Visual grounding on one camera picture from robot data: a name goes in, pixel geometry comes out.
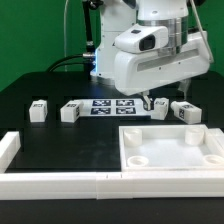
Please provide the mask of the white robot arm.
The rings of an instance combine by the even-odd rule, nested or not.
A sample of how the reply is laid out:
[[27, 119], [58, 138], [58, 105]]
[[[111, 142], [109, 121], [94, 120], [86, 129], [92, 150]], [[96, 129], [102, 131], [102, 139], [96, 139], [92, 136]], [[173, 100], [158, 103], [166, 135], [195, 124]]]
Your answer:
[[187, 85], [213, 62], [207, 32], [188, 28], [205, 0], [83, 0], [100, 10], [101, 42], [93, 81], [129, 96], [167, 84]]

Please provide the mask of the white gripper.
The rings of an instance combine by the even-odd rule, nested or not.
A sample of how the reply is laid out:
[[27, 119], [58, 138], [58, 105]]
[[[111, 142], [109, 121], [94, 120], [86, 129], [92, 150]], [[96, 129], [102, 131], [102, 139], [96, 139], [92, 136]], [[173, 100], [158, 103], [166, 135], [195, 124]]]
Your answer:
[[[201, 34], [192, 33], [176, 55], [159, 56], [157, 50], [141, 54], [118, 52], [114, 61], [115, 87], [130, 96], [180, 81], [178, 90], [186, 93], [191, 84], [188, 78], [206, 73], [209, 67]], [[147, 95], [143, 99], [145, 109], [150, 111], [151, 99]]]

